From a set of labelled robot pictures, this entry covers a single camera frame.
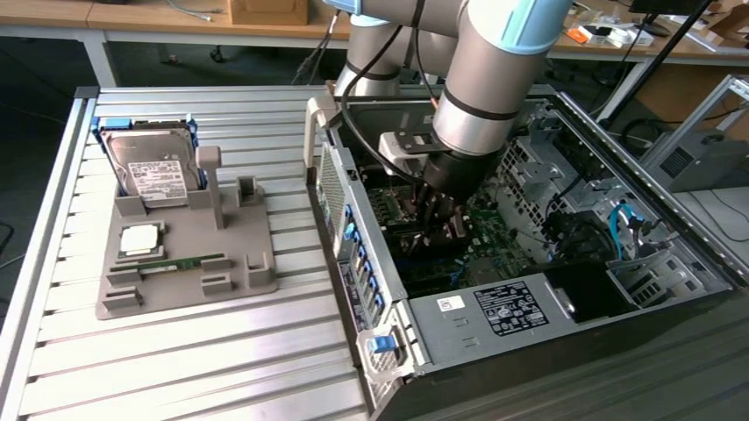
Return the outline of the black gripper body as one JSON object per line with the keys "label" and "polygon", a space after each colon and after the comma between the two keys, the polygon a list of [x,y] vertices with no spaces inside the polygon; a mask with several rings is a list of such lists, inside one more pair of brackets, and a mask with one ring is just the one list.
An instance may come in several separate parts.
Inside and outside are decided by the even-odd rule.
{"label": "black gripper body", "polygon": [[489,171],[496,167],[499,153],[481,156],[456,151],[429,156],[424,169],[427,184],[456,204],[465,204],[477,193]]}

